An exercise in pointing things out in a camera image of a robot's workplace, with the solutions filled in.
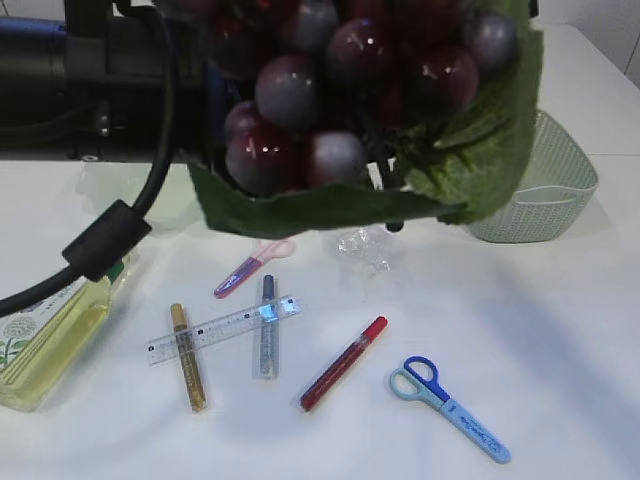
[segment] green bottle cap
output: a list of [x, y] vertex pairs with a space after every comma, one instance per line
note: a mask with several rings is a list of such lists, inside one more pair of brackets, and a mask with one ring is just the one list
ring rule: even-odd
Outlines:
[[122, 275], [122, 272], [124, 272], [124, 262], [120, 260], [113, 267], [111, 267], [111, 270], [107, 272], [107, 278], [113, 284], [118, 279], [118, 277]]

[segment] green basket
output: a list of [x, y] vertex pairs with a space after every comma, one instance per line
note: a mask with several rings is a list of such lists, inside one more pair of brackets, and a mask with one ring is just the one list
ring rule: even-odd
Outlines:
[[467, 228], [492, 243], [553, 240], [580, 216], [597, 186], [598, 175], [584, 151], [540, 111], [531, 162], [518, 190], [507, 206]]

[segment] pen cap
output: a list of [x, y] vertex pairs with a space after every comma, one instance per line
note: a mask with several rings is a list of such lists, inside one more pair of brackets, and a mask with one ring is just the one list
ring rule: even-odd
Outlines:
[[184, 309], [179, 303], [171, 305], [171, 320], [173, 320], [173, 329], [176, 331], [184, 330], [189, 327], [187, 317], [184, 314]]
[[267, 302], [276, 298], [276, 282], [273, 275], [265, 275], [262, 281], [262, 301]]
[[369, 327], [363, 332], [362, 336], [366, 337], [370, 342], [373, 342], [380, 332], [384, 330], [389, 322], [384, 317], [378, 317], [369, 325]]

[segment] red glitter pen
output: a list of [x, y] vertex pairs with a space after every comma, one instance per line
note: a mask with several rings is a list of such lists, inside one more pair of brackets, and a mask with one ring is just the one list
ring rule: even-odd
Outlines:
[[320, 401], [329, 389], [349, 370], [351, 365], [373, 343], [380, 332], [387, 326], [387, 319], [378, 317], [369, 327], [362, 332], [360, 338], [353, 342], [345, 352], [311, 385], [300, 398], [300, 406], [309, 411]]

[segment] transparent ruler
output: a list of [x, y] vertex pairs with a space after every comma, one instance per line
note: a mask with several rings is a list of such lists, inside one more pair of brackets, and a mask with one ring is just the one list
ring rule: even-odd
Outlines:
[[[147, 344], [147, 357], [150, 365], [157, 365], [187, 352], [228, 340], [229, 338], [261, 328], [265, 322], [278, 322], [300, 313], [298, 300], [293, 297], [282, 297], [262, 305], [254, 306], [241, 312], [216, 318], [188, 330], [157, 338]], [[178, 349], [180, 337], [181, 350]]]

